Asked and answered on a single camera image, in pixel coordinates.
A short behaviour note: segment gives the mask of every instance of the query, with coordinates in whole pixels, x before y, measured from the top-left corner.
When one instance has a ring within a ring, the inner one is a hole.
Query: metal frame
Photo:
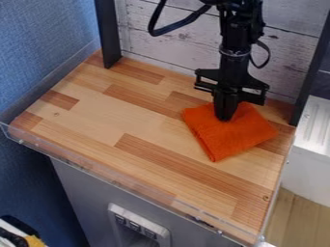
[[[310,91],[312,85],[316,79],[317,72],[321,66],[322,60],[324,58],[324,54],[328,48],[330,42],[330,12],[325,22],[323,32],[321,37],[319,38],[318,45],[316,48],[316,53],[312,60],[310,69],[305,78],[305,82],[301,88],[299,98],[297,99],[294,107],[293,114],[291,116],[290,124],[297,126],[301,117],[301,114],[306,105],[307,99],[310,95]]]
[[[95,0],[104,67],[109,69],[122,58],[114,0]]]

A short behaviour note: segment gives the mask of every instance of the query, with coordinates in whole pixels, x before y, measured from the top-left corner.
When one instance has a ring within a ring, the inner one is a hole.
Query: blue fabric wall
[[[0,0],[0,114],[97,37],[93,0]],[[0,216],[41,233],[48,246],[86,246],[47,157],[0,134]]]

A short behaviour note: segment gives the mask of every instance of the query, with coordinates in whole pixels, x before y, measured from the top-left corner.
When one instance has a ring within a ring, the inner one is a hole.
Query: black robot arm
[[[195,21],[201,14],[216,6],[220,15],[222,44],[219,69],[197,69],[195,89],[212,93],[214,111],[220,121],[229,121],[241,101],[264,105],[269,86],[252,77],[248,72],[250,61],[261,69],[270,60],[269,48],[259,41],[265,26],[262,18],[262,0],[200,0],[205,5],[174,24],[154,30],[167,0],[161,0],[149,25],[152,36],[169,33]],[[265,49],[268,58],[257,66],[251,56],[252,44]],[[207,83],[203,78],[215,81]]]

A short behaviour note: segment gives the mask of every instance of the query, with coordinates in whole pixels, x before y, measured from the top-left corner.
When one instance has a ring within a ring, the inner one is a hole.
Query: wooden tabletop
[[[289,151],[291,106],[256,106],[279,136],[213,163],[180,118],[212,100],[194,80],[126,58],[104,69],[96,53],[12,122],[24,134],[11,133],[252,244]]]

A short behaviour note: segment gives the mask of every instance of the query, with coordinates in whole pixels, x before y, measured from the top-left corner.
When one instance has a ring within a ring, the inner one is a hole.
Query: folded cloth
[[[213,162],[277,135],[277,130],[247,102],[239,104],[229,122],[220,122],[215,117],[212,103],[187,108],[182,117]]]

